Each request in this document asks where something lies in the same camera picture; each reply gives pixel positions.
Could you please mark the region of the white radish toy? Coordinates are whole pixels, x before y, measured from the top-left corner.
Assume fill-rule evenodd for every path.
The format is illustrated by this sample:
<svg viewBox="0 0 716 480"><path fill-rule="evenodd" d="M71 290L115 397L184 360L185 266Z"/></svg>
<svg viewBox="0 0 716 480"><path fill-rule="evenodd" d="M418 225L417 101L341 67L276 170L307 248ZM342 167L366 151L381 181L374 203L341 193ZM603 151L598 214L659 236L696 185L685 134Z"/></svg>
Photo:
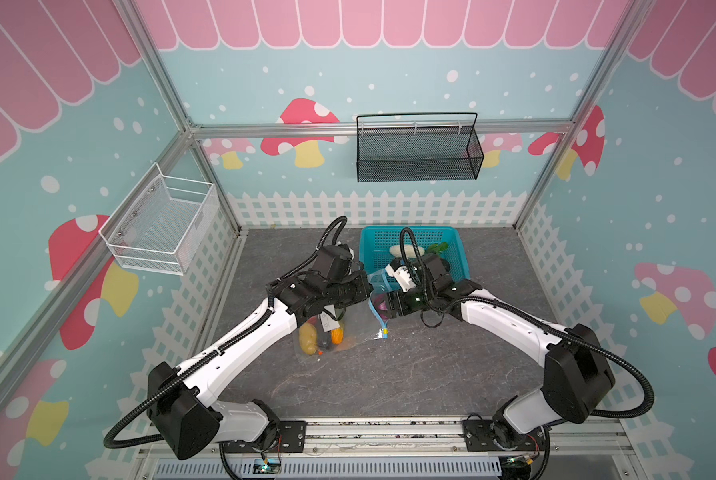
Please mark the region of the white radish toy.
<svg viewBox="0 0 716 480"><path fill-rule="evenodd" d="M410 244L404 244L404 245L393 245L389 248L389 253L394 258L401 258L403 255L406 255L408 258L415 258L416 257L416 251L414 250L414 247Z"/></svg>

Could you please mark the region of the purple onion toy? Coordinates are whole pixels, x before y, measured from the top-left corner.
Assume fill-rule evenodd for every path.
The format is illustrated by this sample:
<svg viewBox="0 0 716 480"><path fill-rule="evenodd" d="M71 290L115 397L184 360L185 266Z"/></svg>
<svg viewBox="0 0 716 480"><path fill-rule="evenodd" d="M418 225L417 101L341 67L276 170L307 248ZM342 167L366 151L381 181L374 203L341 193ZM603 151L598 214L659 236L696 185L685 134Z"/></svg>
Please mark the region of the purple onion toy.
<svg viewBox="0 0 716 480"><path fill-rule="evenodd" d="M390 314L388 313L386 293L381 293L379 295L373 296L371 298L371 308L380 320L385 321L391 318Z"/></svg>

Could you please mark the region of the teal plastic basket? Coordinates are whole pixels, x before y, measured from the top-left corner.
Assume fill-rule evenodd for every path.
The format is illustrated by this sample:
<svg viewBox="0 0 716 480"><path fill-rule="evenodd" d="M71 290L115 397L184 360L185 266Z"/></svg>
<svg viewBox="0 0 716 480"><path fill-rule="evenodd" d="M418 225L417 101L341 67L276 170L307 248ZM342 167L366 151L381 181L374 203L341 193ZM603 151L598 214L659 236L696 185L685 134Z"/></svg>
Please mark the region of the teal plastic basket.
<svg viewBox="0 0 716 480"><path fill-rule="evenodd" d="M450 264L450 273L455 282L470 277L470 269L463 242L458 231L444 226L412 226L420 248L427 249L433 244L447 243L448 248L440 254ZM371 273L383 269L394 256L390 248L399 245L402 226L368 226L361 232L360 261Z"/></svg>

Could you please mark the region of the clear zip top bag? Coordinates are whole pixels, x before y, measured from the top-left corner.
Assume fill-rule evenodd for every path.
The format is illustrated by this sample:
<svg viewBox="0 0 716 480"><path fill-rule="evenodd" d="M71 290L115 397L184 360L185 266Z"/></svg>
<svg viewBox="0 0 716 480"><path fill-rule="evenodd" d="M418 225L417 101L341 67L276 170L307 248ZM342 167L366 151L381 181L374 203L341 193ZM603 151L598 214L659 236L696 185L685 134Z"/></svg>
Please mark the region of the clear zip top bag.
<svg viewBox="0 0 716 480"><path fill-rule="evenodd" d="M373 287L369 298L357 305L347 308L335 308L327 306L326 312L318 316L311 317L306 323L310 323L316 327L316 322L320 320L325 331L331 331L342 327L344 329L344 341L340 345L333 345L330 351L320 351L308 356L304 354L298 342L298 330L295 333L294 352L296 358L302 363L315 363L321 361L327 355L345 351L362 343L373 340L385 340L389 338L388 320L380 320L371 308L371 298L381 293L391 291L391 285L385 273L379 270L368 274L368 280Z"/></svg>

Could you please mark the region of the yellow potato toy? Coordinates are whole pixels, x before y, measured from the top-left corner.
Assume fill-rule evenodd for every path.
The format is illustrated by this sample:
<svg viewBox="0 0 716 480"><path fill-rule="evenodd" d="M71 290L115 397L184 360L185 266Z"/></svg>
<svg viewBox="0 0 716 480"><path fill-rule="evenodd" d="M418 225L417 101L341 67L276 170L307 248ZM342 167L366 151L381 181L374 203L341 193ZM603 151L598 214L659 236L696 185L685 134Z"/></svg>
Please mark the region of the yellow potato toy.
<svg viewBox="0 0 716 480"><path fill-rule="evenodd" d="M298 329L298 342L301 351L312 356L318 351L318 331L317 328L310 324L305 323Z"/></svg>

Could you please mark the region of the orange carrot toy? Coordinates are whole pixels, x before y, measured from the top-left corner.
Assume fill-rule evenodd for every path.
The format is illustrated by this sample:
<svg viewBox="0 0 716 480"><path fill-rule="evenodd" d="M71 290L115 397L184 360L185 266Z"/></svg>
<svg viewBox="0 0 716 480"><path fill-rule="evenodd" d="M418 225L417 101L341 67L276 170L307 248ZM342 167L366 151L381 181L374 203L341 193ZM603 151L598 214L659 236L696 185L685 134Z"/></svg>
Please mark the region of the orange carrot toy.
<svg viewBox="0 0 716 480"><path fill-rule="evenodd" d="M344 341L344 329L342 327L330 331L330 341L332 345L340 345Z"/></svg>

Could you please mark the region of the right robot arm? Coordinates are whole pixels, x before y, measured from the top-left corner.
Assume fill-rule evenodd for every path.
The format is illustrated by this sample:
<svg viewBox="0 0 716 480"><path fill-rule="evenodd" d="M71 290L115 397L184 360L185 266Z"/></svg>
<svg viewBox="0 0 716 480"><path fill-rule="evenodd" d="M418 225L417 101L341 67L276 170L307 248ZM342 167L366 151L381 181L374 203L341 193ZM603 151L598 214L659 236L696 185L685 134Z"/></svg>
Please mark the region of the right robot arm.
<svg viewBox="0 0 716 480"><path fill-rule="evenodd" d="M435 253L395 259L384 270L398 289L381 295L386 318L415 312L450 315L513 345L543 370L537 389L516 396L493 415L488 433L502 450L519 447L533 431L558 423L582 424L589 417L629 419L648 413L655 401L647 377L619 355L604 349L585 325L564 327L513 306L470 279L454 281ZM628 372L643 391L641 402L625 410L599 405L616 384L614 365Z"/></svg>

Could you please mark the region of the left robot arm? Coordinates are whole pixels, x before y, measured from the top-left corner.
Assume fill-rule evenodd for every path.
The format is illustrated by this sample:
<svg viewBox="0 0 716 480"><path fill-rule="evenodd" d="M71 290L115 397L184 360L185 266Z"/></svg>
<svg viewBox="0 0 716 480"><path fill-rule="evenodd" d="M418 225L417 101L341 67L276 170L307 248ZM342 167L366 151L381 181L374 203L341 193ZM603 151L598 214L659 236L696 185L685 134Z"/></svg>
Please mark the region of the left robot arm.
<svg viewBox="0 0 716 480"><path fill-rule="evenodd" d="M367 273L345 243L317 248L300 271L268 283L260 305L230 332L176 367L158 364L146 399L105 435L105 448L163 441L186 460L212 443L240 440L267 446L278 417L262 401L220 400L257 357L327 308L346 309L372 291Z"/></svg>

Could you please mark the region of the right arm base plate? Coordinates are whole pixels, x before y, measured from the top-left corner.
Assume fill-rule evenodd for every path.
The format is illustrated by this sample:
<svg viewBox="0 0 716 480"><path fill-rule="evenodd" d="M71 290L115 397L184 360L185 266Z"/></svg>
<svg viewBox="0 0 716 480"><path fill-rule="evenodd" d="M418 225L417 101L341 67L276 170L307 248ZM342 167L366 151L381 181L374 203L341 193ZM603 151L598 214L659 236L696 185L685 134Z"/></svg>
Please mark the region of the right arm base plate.
<svg viewBox="0 0 716 480"><path fill-rule="evenodd" d="M540 428L522 434L504 421L480 417L463 420L462 429L468 452L539 452L547 439Z"/></svg>

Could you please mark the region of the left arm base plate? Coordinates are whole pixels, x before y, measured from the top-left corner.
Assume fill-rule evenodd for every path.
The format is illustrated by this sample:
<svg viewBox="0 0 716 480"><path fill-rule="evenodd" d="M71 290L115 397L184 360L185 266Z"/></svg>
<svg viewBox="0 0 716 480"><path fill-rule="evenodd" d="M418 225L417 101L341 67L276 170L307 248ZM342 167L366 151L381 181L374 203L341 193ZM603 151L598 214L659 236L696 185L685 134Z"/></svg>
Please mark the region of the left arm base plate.
<svg viewBox="0 0 716 480"><path fill-rule="evenodd" d="M280 421L268 426L257 440L224 442L227 453L303 453L308 424L305 421Z"/></svg>

